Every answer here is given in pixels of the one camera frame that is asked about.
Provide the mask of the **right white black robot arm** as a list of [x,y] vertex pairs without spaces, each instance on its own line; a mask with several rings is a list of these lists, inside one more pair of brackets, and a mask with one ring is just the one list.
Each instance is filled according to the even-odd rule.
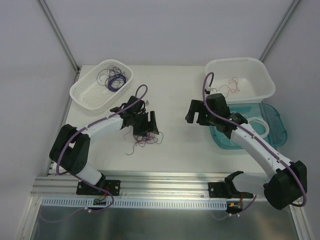
[[191,100],[185,116],[187,123],[215,126],[228,139],[240,145],[263,169],[262,174],[236,171],[224,179],[224,198],[240,193],[263,196],[277,210],[288,205],[302,208],[307,204],[307,167],[292,161],[267,143],[238,112],[230,112],[221,93]]

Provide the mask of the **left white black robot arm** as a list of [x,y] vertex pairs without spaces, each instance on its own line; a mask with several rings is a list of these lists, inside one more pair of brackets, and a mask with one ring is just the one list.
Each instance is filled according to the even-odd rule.
[[94,142],[128,127],[132,127],[135,136],[143,139],[160,133],[155,112],[148,112],[146,103],[136,96],[131,96],[128,102],[112,108],[110,112],[110,116],[82,128],[64,125],[49,152],[49,158],[58,168],[82,180],[95,195],[107,187],[105,175],[88,163],[89,150]]

